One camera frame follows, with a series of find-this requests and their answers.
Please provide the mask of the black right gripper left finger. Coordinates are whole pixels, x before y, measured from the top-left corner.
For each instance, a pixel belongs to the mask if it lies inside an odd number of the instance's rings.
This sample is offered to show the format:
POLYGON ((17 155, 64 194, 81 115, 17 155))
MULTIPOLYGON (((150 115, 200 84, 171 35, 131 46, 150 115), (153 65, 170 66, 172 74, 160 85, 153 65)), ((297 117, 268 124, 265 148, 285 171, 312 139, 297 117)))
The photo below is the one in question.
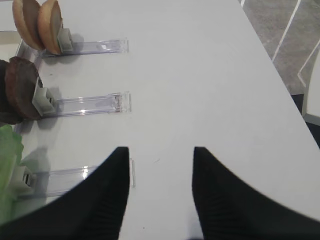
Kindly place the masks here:
POLYGON ((0 228, 2 240, 117 240, 130 189, 128 147, 117 147, 85 180, 0 228))

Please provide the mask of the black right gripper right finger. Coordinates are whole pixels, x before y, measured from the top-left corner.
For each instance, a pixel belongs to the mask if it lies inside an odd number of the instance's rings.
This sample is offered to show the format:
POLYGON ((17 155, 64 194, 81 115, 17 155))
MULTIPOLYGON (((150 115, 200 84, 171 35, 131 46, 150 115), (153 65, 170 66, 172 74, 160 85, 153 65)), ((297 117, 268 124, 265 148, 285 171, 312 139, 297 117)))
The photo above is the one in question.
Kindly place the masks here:
POLYGON ((263 195, 205 147, 193 151, 192 195, 205 240, 318 240, 320 223, 263 195))

